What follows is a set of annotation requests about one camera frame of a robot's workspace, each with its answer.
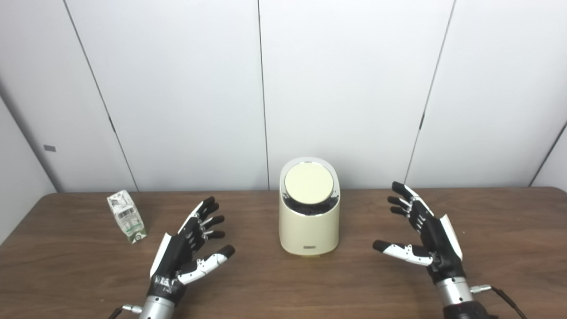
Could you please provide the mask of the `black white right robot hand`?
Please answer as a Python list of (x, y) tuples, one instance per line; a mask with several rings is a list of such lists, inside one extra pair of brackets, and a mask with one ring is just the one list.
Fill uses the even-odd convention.
[(423, 198), (403, 183), (394, 181), (389, 196), (391, 213), (407, 219), (419, 234), (421, 245), (375, 240), (373, 249), (405, 262), (425, 266), (434, 284), (454, 277), (466, 277), (462, 264), (462, 249), (448, 215), (435, 216)]

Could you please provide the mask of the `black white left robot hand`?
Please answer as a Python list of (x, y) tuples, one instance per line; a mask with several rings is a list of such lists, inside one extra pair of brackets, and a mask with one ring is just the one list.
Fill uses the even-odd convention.
[(208, 197), (192, 210), (176, 234), (164, 234), (151, 266), (148, 297), (172, 302), (176, 307), (188, 284), (206, 276), (235, 254), (232, 245), (225, 245), (212, 254), (195, 258), (207, 241), (225, 237), (223, 231), (210, 230), (224, 222), (223, 215), (211, 217), (219, 207), (215, 197)]

